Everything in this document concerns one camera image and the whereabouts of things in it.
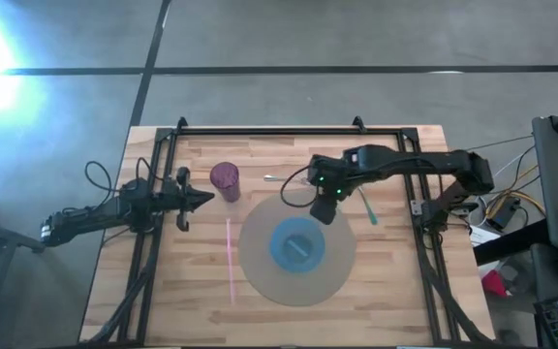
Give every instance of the blue lid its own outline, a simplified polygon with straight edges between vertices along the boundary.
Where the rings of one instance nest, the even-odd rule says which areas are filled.
[[[270,255],[289,272],[315,269],[325,255],[325,236],[311,219],[293,217],[279,223],[270,239]]]

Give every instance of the concrete floor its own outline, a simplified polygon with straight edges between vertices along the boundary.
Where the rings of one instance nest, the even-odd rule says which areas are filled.
[[[142,67],[159,0],[0,1],[2,67]],[[558,64],[558,0],[180,0],[157,66]],[[140,77],[0,78],[0,225],[36,238],[117,175]],[[558,74],[155,77],[142,125],[442,124],[449,146],[528,135],[558,114]],[[530,141],[480,153],[499,169]],[[526,167],[534,163],[528,157]],[[512,182],[512,172],[497,178]],[[527,190],[539,197],[539,184]],[[539,216],[530,210],[532,220]],[[0,348],[76,342],[101,234],[19,250]]]

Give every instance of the purple cup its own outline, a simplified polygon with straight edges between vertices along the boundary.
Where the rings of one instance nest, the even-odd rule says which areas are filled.
[[[228,203],[240,198],[238,167],[233,163],[222,162],[215,165],[210,171],[210,182]]]

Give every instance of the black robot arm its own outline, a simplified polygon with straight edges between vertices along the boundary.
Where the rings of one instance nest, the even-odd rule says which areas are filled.
[[[464,150],[451,152],[398,152],[382,145],[363,145],[344,150],[341,158],[314,155],[307,180],[319,188],[310,213],[330,224],[337,202],[345,200],[361,184],[392,175],[453,175],[456,182],[436,200],[421,204],[422,225],[442,228],[449,211],[471,195],[494,188],[487,160]]]
[[[98,230],[129,226],[134,233],[145,233],[154,227],[154,217],[179,209],[176,225],[189,230],[186,213],[214,198],[214,194],[196,190],[189,184],[187,168],[179,168],[176,180],[165,178],[162,192],[152,192],[147,180],[133,179],[124,184],[119,195],[98,206],[64,208],[53,213],[42,225],[41,242],[57,246],[74,237]]]

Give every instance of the pink line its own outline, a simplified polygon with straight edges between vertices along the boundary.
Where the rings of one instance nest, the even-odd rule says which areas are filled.
[[[232,271],[232,229],[230,229],[231,219],[227,219],[228,226],[228,271],[230,274],[230,302],[232,305],[236,303],[236,291],[233,287],[233,271]]]

